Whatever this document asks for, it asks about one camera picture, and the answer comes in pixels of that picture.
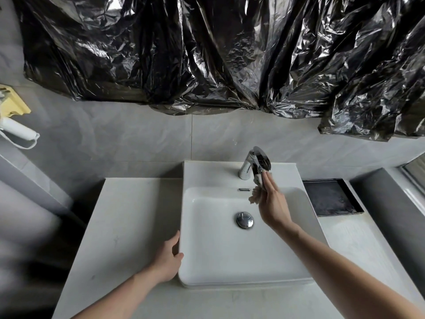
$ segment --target white countertop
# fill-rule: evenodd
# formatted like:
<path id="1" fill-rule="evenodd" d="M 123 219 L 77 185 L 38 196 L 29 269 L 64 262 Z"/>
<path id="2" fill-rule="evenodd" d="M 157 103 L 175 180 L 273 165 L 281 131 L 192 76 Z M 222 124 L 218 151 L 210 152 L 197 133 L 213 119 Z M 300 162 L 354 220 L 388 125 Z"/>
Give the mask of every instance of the white countertop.
<path id="1" fill-rule="evenodd" d="M 109 178 L 53 319 L 69 319 L 151 259 L 180 225 L 182 179 Z M 425 311 L 425 301 L 370 215 L 320 218 L 329 245 Z M 133 318 L 342 318 L 316 284 L 251 290 L 157 286 Z"/>

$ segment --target person's left arm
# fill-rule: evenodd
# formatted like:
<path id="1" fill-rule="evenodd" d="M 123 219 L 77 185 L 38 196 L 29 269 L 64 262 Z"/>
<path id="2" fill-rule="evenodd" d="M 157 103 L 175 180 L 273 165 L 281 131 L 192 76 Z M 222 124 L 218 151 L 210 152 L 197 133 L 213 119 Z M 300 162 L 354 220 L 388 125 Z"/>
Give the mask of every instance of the person's left arm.
<path id="1" fill-rule="evenodd" d="M 76 314 L 72 319 L 128 319 L 146 295 L 158 283 L 166 282 L 176 276 L 182 263 L 183 253 L 173 254 L 180 232 L 157 251 L 149 266 L 134 274 L 100 300 Z"/>

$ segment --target chrome drain plug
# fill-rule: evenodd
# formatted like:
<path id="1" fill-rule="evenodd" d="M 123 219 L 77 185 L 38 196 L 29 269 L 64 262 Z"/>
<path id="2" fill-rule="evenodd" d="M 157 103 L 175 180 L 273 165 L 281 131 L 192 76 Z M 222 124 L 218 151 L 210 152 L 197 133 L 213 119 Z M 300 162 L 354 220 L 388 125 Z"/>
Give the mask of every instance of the chrome drain plug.
<path id="1" fill-rule="evenodd" d="M 236 223 L 240 228 L 249 229 L 254 225 L 254 218 L 250 213 L 242 211 L 236 215 Z"/>

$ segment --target hand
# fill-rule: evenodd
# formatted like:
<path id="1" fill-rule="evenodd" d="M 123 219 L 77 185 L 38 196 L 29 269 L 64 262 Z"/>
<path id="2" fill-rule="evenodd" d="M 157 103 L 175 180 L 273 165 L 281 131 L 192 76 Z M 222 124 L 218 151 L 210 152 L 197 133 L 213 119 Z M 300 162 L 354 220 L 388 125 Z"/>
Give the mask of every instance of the hand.
<path id="1" fill-rule="evenodd" d="M 158 282 L 166 282 L 176 276 L 180 265 L 182 264 L 183 253 L 173 254 L 173 246 L 177 244 L 180 237 L 180 231 L 162 243 L 162 246 L 157 250 L 150 268 L 155 273 Z"/>
<path id="2" fill-rule="evenodd" d="M 263 172 L 262 176 L 266 190 L 261 191 L 258 208 L 263 221 L 274 231 L 294 225 L 285 196 L 279 192 L 279 187 L 272 175 L 269 172 Z"/>

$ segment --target person's left hand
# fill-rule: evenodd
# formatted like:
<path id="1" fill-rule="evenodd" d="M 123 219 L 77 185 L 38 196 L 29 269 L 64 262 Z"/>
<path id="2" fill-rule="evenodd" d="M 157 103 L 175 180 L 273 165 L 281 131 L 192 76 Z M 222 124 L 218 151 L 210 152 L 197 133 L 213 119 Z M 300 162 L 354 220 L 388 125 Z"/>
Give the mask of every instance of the person's left hand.
<path id="1" fill-rule="evenodd" d="M 150 268 L 157 276 L 158 282 L 166 282 L 176 276 L 180 265 L 182 264 L 183 253 L 173 254 L 173 246 L 177 244 L 180 237 L 180 231 L 165 241 L 157 250 Z"/>

